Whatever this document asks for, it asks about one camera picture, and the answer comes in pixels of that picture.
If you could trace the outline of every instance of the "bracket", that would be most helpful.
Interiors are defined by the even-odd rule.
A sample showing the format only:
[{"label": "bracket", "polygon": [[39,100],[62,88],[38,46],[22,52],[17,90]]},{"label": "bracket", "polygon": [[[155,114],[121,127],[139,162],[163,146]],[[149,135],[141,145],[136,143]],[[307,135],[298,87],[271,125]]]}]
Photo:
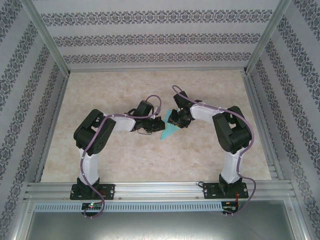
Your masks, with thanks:
[{"label": "bracket", "polygon": [[[104,200],[113,200],[115,196],[114,184],[99,184],[96,189],[102,194]],[[80,188],[78,184],[73,184],[70,193],[71,200],[100,200],[101,198],[95,194],[94,196],[87,194]]]},{"label": "bracket", "polygon": [[219,182],[205,182],[201,187],[203,188],[204,199],[235,199],[237,193],[239,194],[239,199],[249,198],[247,184],[244,182],[226,194],[220,190]]}]

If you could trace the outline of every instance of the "aluminum rail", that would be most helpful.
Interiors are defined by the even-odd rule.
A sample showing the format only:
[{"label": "aluminum rail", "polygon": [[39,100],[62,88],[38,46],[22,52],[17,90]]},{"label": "aluminum rail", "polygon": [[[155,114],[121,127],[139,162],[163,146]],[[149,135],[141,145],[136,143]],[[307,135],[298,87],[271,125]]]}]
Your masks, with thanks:
[{"label": "aluminum rail", "polygon": [[[245,181],[248,193],[253,183]],[[71,182],[29,183],[23,198],[24,202],[75,202],[70,200]],[[116,182],[114,200],[108,202],[177,202],[177,201],[232,201],[230,199],[204,199],[203,189],[198,182]],[[261,180],[253,201],[292,200],[296,194],[290,180]]]}]

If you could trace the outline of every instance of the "wall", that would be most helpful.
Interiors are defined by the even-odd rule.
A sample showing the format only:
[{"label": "wall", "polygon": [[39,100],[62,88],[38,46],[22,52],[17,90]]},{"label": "wall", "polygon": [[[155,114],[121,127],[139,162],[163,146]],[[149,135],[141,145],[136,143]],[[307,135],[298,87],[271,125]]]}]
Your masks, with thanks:
[{"label": "wall", "polygon": [[18,0],[0,2],[0,239],[33,182],[65,77]]},{"label": "wall", "polygon": [[293,0],[251,73],[282,171],[320,239],[320,0]]},{"label": "wall", "polygon": [[71,70],[244,67],[279,0],[35,0]]}]

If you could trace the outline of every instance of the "enclosure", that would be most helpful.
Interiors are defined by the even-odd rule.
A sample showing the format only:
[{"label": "enclosure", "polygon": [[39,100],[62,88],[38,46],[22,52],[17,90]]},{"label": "enclosure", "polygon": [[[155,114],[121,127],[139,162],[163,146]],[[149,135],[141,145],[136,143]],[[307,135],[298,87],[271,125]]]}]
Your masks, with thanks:
[{"label": "enclosure", "polygon": [[[319,0],[0,4],[0,239],[320,239]],[[199,187],[224,168],[213,122],[164,137],[172,85],[252,125],[237,173],[256,191],[244,180],[239,215]],[[98,173],[112,200],[85,219],[75,130],[153,94],[166,130],[110,135]]]}]

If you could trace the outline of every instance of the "metal bar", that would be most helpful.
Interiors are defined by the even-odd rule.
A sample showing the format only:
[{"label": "metal bar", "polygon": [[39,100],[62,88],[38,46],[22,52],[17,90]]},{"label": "metal bar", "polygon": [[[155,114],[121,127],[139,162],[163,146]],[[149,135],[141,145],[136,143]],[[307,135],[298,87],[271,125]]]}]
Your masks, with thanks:
[{"label": "metal bar", "polygon": [[283,201],[296,240],[311,240],[297,199]]},{"label": "metal bar", "polygon": [[281,171],[279,160],[277,158],[274,146],[272,144],[269,130],[266,124],[265,117],[263,115],[261,106],[259,104],[258,96],[254,90],[253,82],[249,74],[242,75],[246,93],[248,95],[249,103],[251,105],[253,117],[255,119],[256,128],[258,130],[263,151],[266,154],[266,159],[274,164],[274,168],[279,180],[284,180],[284,176]]},{"label": "metal bar", "polygon": [[[74,202],[70,191],[74,183],[30,183],[24,201]],[[230,199],[204,199],[203,189],[198,182],[118,182],[115,184],[114,200],[110,202],[179,202],[179,201],[232,201]],[[247,182],[251,194],[254,185]],[[296,194],[290,180],[257,181],[254,201],[295,199]]]},{"label": "metal bar", "polygon": [[272,154],[271,154],[270,146],[268,145],[267,132],[263,128],[263,125],[261,123],[262,119],[259,115],[258,103],[256,102],[256,99],[253,97],[253,90],[250,88],[250,85],[248,85],[248,77],[245,73],[242,74],[242,79],[243,79],[243,83],[244,83],[244,88],[246,90],[246,94],[248,96],[249,104],[251,106],[251,110],[252,110],[252,114],[253,114],[253,117],[255,120],[256,128],[259,133],[259,137],[261,140],[261,145],[263,148],[265,159],[266,159],[267,163],[273,163],[273,160],[270,159]]},{"label": "metal bar", "polygon": [[29,226],[35,210],[34,202],[23,202],[19,211],[17,222],[14,226],[11,240],[25,240],[27,238]]},{"label": "metal bar", "polygon": [[261,53],[263,52],[267,42],[272,36],[272,33],[277,28],[280,19],[284,15],[287,7],[289,6],[291,0],[280,0],[278,5],[276,6],[270,21],[268,22],[266,28],[264,29],[263,34],[261,35],[257,45],[255,46],[248,63],[245,66],[246,73],[251,73],[253,68],[255,67]]},{"label": "metal bar", "polygon": [[52,120],[52,125],[51,125],[51,128],[49,130],[49,134],[48,134],[48,141],[45,144],[45,147],[44,147],[44,150],[43,150],[44,154],[42,155],[42,158],[41,158],[40,164],[39,164],[39,169],[38,169],[38,172],[37,172],[37,174],[35,176],[35,179],[34,179],[35,182],[40,182],[40,180],[41,180],[41,176],[42,176],[42,173],[43,173],[46,161],[47,161],[47,157],[48,157],[48,154],[49,154],[50,145],[51,145],[52,139],[54,137],[54,132],[55,132],[56,125],[57,125],[57,122],[58,122],[58,116],[59,116],[59,113],[60,113],[62,102],[63,102],[64,97],[65,97],[65,93],[66,93],[66,89],[67,89],[67,85],[68,85],[68,80],[69,80],[69,77],[66,78],[66,80],[64,81],[63,86],[62,86],[62,94],[60,94],[60,97],[58,99],[57,109],[56,109],[56,111],[54,113],[54,117],[53,117],[53,120]]},{"label": "metal bar", "polygon": [[69,76],[69,68],[66,61],[64,60],[62,54],[60,53],[53,37],[51,36],[47,26],[45,25],[43,19],[41,18],[37,8],[35,7],[33,0],[21,0],[23,7],[31,18],[33,24],[41,35],[44,43],[48,47],[50,53],[52,54],[54,60],[58,64],[60,70],[64,76]]},{"label": "metal bar", "polygon": [[[78,213],[82,211],[81,202],[39,202],[35,213]],[[97,213],[99,209],[89,209]],[[223,211],[220,201],[180,201],[180,202],[107,202],[104,212],[109,213],[158,213],[158,212],[211,212]]]},{"label": "metal bar", "polygon": [[96,72],[148,72],[148,71],[217,71],[217,70],[243,70],[243,66],[213,66],[213,67],[114,67],[114,68],[85,68],[72,69],[71,73]]}]

